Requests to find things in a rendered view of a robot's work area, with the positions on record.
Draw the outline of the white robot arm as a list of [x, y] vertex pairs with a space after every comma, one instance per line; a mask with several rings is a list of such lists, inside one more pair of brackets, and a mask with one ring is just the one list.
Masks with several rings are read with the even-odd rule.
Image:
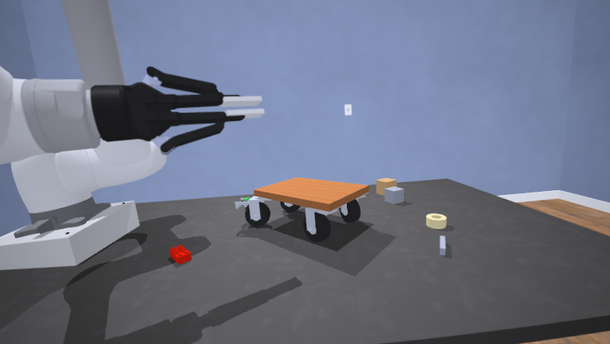
[[16, 79], [0, 66], [0, 164], [13, 162], [31, 219], [15, 238], [84, 225], [111, 207], [91, 192], [148, 177], [167, 161], [153, 142], [100, 142], [91, 87], [126, 85], [110, 0], [61, 1], [84, 81]]

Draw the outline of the pale yellow tape roll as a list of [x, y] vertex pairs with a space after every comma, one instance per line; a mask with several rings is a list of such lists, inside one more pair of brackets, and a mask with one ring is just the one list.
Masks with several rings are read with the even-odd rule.
[[427, 215], [426, 225], [429, 228], [443, 229], [446, 227], [446, 216], [440, 214], [429, 214]]

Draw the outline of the tan cardboard box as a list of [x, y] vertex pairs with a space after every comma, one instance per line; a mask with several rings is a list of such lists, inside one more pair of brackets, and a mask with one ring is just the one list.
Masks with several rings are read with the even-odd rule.
[[389, 178], [383, 178], [380, 180], [376, 180], [376, 193], [385, 196], [384, 189], [390, 188], [393, 186], [397, 187], [397, 180], [389, 179]]

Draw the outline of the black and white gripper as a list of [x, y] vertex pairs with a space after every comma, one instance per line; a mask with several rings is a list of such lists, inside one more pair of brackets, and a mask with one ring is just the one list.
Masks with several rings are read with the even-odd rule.
[[[153, 87], [165, 87], [196, 94], [164, 94]], [[225, 112], [171, 112], [190, 107], [258, 106], [262, 96], [223, 95], [214, 83], [164, 73], [152, 66], [142, 82], [131, 85], [94, 85], [91, 106], [100, 138], [106, 142], [141, 139], [153, 142], [161, 154], [181, 145], [221, 133], [225, 122], [259, 118], [264, 109]], [[213, 103], [214, 102], [214, 103]], [[171, 106], [170, 106], [171, 104]], [[172, 138], [159, 137], [171, 126], [209, 124]]]

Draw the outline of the red toy building brick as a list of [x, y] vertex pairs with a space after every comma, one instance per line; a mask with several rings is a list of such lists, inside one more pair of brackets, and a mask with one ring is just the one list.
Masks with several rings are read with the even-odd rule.
[[184, 248], [181, 245], [177, 246], [176, 248], [172, 247], [171, 250], [170, 250], [170, 256], [178, 264], [185, 263], [185, 262], [187, 262], [187, 261], [192, 259], [191, 253], [186, 248]]

